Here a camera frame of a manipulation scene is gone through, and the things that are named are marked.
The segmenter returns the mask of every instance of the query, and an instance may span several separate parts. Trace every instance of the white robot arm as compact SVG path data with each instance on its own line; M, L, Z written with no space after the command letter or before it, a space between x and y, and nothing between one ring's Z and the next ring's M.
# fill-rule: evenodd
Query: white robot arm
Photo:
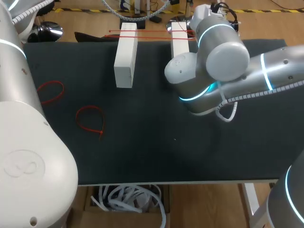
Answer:
M196 8L190 26L196 33L198 52L173 58L165 68L165 75L193 114L216 111L222 120L230 122L237 101L304 84L303 45L280 48L249 59L229 22L206 7ZM228 103L235 105L231 118L226 119L219 114L219 109ZM303 164L304 152L272 188L265 202L272 227L304 227Z
M0 0L0 228L60 228L77 190L76 162L44 117L12 23L40 2Z

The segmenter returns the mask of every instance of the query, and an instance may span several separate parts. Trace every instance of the table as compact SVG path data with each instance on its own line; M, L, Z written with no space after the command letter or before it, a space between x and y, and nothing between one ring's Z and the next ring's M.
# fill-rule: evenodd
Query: table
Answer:
M283 40L245 40L250 55L285 46ZM169 42L139 42L132 89L116 88L117 42L32 43L24 47L36 87L65 85L61 99L43 109L73 154L79 185L225 182L278 179L303 149L304 89L239 103L231 123L186 109L164 76ZM190 51L197 45L190 42ZM44 100L56 86L39 93ZM104 135L84 131L76 111L104 111ZM101 129L99 113L82 123Z

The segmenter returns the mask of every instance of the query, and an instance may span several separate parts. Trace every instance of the white wire bundle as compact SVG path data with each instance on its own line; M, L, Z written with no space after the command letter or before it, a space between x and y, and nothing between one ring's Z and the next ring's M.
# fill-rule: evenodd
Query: white wire bundle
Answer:
M36 6L33 6L32 8L28 9L27 11L19 14L17 17L15 17L12 22L13 24L17 24L18 22L22 21L24 18L28 17L29 15L37 12L38 10L42 9L43 7L47 6L48 4L52 3L54 0L45 0L42 3L37 4Z
M145 189L143 187L140 187L138 185L120 185L120 186L116 187L108 195L108 204L109 204L110 208L107 208L104 205L104 200L106 198L106 195L107 195L107 192L109 189L108 185L101 185L99 187L99 191L98 191L99 202L93 196L91 196L91 199L98 207L100 207L104 211L133 211L133 212L137 212L137 213L142 213L143 207L145 205L149 205L151 202L151 197L154 197L157 201L157 203L154 206L157 207L159 205L160 209L161 209L161 217L162 217L161 228L165 228L166 212L165 212L165 208L161 201L162 192L157 185L153 185L153 186L155 186L158 189L158 191L160 193L159 196L156 195L154 192L152 192L148 189ZM119 191L118 196L116 198L113 198L114 194L118 191ZM144 195L146 197L146 202L141 207L133 206L134 201L140 195Z
M170 5L170 0L167 0L165 2L165 4L159 8L157 11L155 11L154 13L147 15L145 17L141 17L141 18L127 18L124 17L122 15L120 15L119 13L117 13L115 10L113 10L106 2L105 0L101 0L102 3L108 8L108 10L110 10L111 13L113 13L114 15L116 15L117 17L119 17L120 19L126 20L126 21L141 21L141 20L147 20L151 17L156 16L157 14L161 13L165 8L167 8Z
M254 93L254 94L236 96L236 97L230 98L228 100L224 100L222 103L220 103L216 107L215 113L221 120L223 120L225 122L230 122L233 119L233 117L235 116L235 113L237 111L237 104L238 104L237 101L279 93L279 92L282 92L282 91L285 91L285 90L288 90L288 89L292 89L292 88L295 88L295 87L298 87L298 86L302 86L303 84L304 84L304 80L299 81L299 82L295 82L295 83L292 83L292 84L289 84L289 85L285 85L285 86L282 86L282 87L279 87L279 88L276 88L276 89L273 89L273 90L267 90L267 91L258 92L258 93ZM219 113L219 111L223 106L226 106L227 104L230 104L230 103L233 103L233 102L234 102L234 107L233 107L231 117L227 119L227 118L223 117Z

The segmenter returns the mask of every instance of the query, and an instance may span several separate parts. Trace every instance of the red zip tie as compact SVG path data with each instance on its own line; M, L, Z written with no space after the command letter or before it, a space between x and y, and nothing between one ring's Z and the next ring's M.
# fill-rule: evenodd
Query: red zip tie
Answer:
M132 37L132 36L112 36L112 35L105 35L104 37L144 38L144 39L185 39L189 41L196 41L193 38L191 39L191 38L171 38L171 37Z
M168 32L167 30L109 30L109 32ZM193 30L173 30L170 32L194 32Z
M81 124L79 123L79 121L78 121L79 113L81 113L81 112L82 112L83 110L85 110L85 109L96 109L96 110L98 110L98 111L101 113L101 115L103 116L103 127L102 127L101 131L95 130L95 129L91 129L91 128L87 128L87 127L84 127L83 125L81 125ZM82 129L84 129L84 130L86 130L86 131L99 133L99 139L100 139L100 137L102 136L102 134L104 133L104 132L103 132L104 126L105 126L105 125L104 125L104 124L105 124L104 113L103 113L103 111L102 111L99 107L97 107L97 106L88 105L88 106L84 106L84 107L80 108L80 109L77 111L77 113L76 113L76 123L79 125L79 127L81 127Z
M62 91L61 91L60 94L58 94L58 95L55 96L54 98L49 99L49 100L47 100L47 101L41 102L42 105L51 103L51 102L53 102L53 101L59 99L59 98L62 96L62 94L64 93L64 91L65 91L65 86L62 84L62 82L59 82L59 81L49 81L49 82L46 82L46 83L42 84L41 86L39 86L38 89L37 89L37 92L38 92L39 90L41 90L43 87L45 87L45 86L47 86L47 85L49 85L49 84L61 84L61 86L62 86Z

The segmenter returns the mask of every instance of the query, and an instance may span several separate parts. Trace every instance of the white block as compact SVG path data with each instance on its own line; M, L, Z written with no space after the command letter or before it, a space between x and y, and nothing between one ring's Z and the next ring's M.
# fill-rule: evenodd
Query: white block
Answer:
M136 31L123 30L137 30L136 23L123 23L120 36L136 37ZM114 62L114 72L116 86L118 88L132 88L133 76L137 52L137 38L120 37Z
M184 38L184 39L172 39L171 41L171 56L176 57L179 54L189 52L187 26L185 22L172 22L172 31L184 30L181 32L171 32L172 38Z

